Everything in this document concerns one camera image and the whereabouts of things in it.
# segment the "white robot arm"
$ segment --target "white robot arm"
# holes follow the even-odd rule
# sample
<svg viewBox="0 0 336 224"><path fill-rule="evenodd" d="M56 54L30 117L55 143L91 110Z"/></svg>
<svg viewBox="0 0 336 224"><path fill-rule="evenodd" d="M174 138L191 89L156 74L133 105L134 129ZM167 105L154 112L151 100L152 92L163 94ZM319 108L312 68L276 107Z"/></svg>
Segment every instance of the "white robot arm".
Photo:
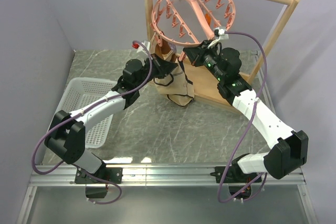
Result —
<svg viewBox="0 0 336 224"><path fill-rule="evenodd" d="M251 119L257 102L253 125L270 148L268 153L245 154L236 158L230 167L231 173L238 179L251 173L269 173L276 179L283 178L306 163L307 135L303 131L295 132L256 98L256 92L239 74L242 63L237 50L224 48L218 55L216 47L209 47L211 42L206 40L198 47L183 50L194 66L205 66L215 76L219 81L217 88L221 96L247 119ZM164 78L176 67L176 63L164 61L156 55L152 55L152 59L153 69L148 81ZM85 149L85 133L109 115L132 105L139 97L139 91L128 91L139 86L148 72L148 60L144 64L140 60L128 61L118 84L98 100L101 102L99 105L94 106L96 101L71 113L59 111L55 114L50 128L65 120L69 120L69 123L52 132L45 139L45 145L67 164L74 164L96 178L109 180L111 173L106 164Z"/></svg>

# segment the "marble floor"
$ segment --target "marble floor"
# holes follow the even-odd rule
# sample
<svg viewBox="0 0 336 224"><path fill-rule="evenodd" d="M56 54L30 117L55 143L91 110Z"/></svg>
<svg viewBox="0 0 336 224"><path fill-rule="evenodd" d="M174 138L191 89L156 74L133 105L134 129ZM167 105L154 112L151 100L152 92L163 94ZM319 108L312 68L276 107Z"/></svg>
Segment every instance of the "marble floor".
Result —
<svg viewBox="0 0 336 224"><path fill-rule="evenodd" d="M67 84L75 77L117 81L125 63L136 56L134 50L79 50ZM242 51L240 58L241 71L249 72L254 65L252 55ZM258 78L253 88L260 88ZM247 123L242 115L202 102L181 108L147 85L132 106L114 115L104 146L90 151L114 163L225 162ZM265 140L252 127L236 156L268 150ZM59 160L47 150L43 163L55 164Z"/></svg>

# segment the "cloth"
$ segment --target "cloth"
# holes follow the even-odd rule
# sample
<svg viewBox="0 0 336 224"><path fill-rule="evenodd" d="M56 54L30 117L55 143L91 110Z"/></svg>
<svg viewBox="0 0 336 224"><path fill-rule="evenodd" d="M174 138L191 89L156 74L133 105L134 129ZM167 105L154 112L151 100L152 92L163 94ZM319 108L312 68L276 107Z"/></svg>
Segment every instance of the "cloth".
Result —
<svg viewBox="0 0 336 224"><path fill-rule="evenodd" d="M162 47L156 44L154 37L151 41L151 53L160 58L178 63L178 66L164 79L154 78L157 91L165 95L169 100L179 106L187 106L195 98L194 86L185 74L182 61L178 61L177 55L171 49L167 41L162 42Z"/></svg>

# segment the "wooden frame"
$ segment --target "wooden frame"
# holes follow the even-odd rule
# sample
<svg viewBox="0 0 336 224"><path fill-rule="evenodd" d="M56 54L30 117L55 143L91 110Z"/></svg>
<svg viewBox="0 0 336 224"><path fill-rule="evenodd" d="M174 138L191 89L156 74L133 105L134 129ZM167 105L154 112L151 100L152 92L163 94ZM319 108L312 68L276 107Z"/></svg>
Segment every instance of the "wooden frame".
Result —
<svg viewBox="0 0 336 224"><path fill-rule="evenodd" d="M296 6L298 5L300 0L268 0L272 2L276 2L279 4L284 4L287 6L284 13L282 14L279 22L275 26L274 31L269 37L266 46L264 48L266 56L268 56L275 42L279 38L283 28L285 27L287 21L290 16L294 12ZM146 27L147 27L147 37L150 41L153 36L153 30L150 27L151 23L151 14L153 9L153 0L145 0L145 15L146 15ZM261 65L263 64L263 58L259 57L257 63L255 64L252 72L250 74L240 73L243 78L248 82L252 83L256 74L258 73ZM185 70L188 78L194 82L195 88L195 99L201 100L213 105L224 106L227 109L234 111L226 100L224 100L218 93L217 83L214 77L208 72L205 68L194 68L190 65L188 60L185 60Z"/></svg>

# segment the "white plastic basket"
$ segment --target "white plastic basket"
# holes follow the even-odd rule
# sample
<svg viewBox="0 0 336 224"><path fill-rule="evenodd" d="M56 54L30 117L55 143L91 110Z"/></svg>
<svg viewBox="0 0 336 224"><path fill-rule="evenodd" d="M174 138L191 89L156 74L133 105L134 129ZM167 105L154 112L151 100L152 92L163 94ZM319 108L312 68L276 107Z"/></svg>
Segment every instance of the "white plastic basket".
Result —
<svg viewBox="0 0 336 224"><path fill-rule="evenodd" d="M83 108L106 95L117 82L79 77L72 79L57 106L56 111L71 112ZM106 141L113 115L93 127L85 137L86 148L100 148Z"/></svg>

